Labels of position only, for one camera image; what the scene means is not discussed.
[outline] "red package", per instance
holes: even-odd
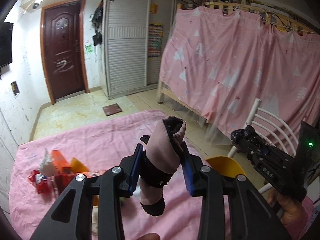
[[[75,174],[58,174],[53,176],[58,195],[62,193],[75,176]]]
[[[31,171],[28,179],[36,187],[38,194],[50,192],[47,177],[39,171]]]
[[[36,182],[36,174],[39,174],[39,171],[31,171],[30,172],[30,176],[28,177],[29,181],[31,182],[31,184],[33,184],[35,186],[35,182]]]

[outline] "metal screw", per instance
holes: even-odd
[[[116,166],[116,167],[113,167],[113,168],[112,168],[112,172],[113,172],[113,173],[119,173],[121,170],[122,170],[122,169],[121,169],[121,167],[119,167],[119,166]]]
[[[246,180],[246,177],[245,177],[244,175],[240,174],[240,175],[237,176],[237,180],[239,180],[239,181],[245,181],[245,180]]]
[[[82,181],[82,180],[84,180],[84,178],[85,178],[85,176],[83,174],[79,174],[76,176],[77,181]]]
[[[201,167],[201,171],[202,171],[202,172],[209,172],[209,171],[210,171],[210,167],[204,165],[204,166]]]

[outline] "television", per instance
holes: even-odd
[[[4,22],[0,28],[0,69],[12,63],[12,28],[13,23]]]

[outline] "yellow object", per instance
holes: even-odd
[[[71,160],[71,171],[74,174],[83,173],[83,172],[90,172],[89,169],[82,164],[77,158],[73,157]],[[99,205],[99,197],[97,195],[93,196],[93,206]]]
[[[72,158],[71,160],[71,171],[74,174],[77,174],[79,172],[89,172],[89,169],[84,166],[77,158]]]
[[[216,156],[206,160],[220,175],[235,178],[239,174],[246,176],[240,164],[228,156]]]

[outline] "pink cloth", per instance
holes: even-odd
[[[320,35],[280,32],[258,14],[198,7],[178,10],[160,78],[228,137],[255,98],[297,135],[300,121],[312,123],[319,111],[319,62]]]
[[[288,230],[292,240],[301,239],[305,232],[309,229],[309,224],[314,210],[315,208],[312,200],[308,197],[305,197],[305,199],[302,201],[302,212],[299,219],[284,226]]]
[[[119,165],[123,157],[132,155],[137,143],[145,147],[140,137],[152,134],[164,117],[158,110],[143,111],[21,145],[12,170],[9,195],[12,225],[21,238],[30,239],[55,200],[37,194],[28,182],[30,171],[39,168],[45,148],[61,150],[67,161],[76,157],[90,171],[108,170]],[[191,144],[187,145],[190,153],[198,155]],[[158,233],[161,240],[197,238],[202,198],[189,196],[181,166],[164,187],[164,198],[166,208],[160,217],[146,214],[135,197],[126,200],[122,220],[127,240],[151,232]]]

